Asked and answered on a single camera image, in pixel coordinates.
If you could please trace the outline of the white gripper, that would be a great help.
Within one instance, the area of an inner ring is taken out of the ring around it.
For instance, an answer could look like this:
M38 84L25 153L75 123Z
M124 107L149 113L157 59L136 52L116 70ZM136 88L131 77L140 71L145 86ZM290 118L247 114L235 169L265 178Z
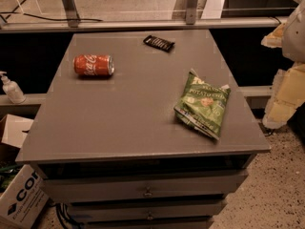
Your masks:
M262 123L268 129L279 129L305 102L305 0L303 0L286 24L279 24L265 35L261 45L281 48L286 58L294 62L287 70L278 70L274 76L272 95L268 100Z

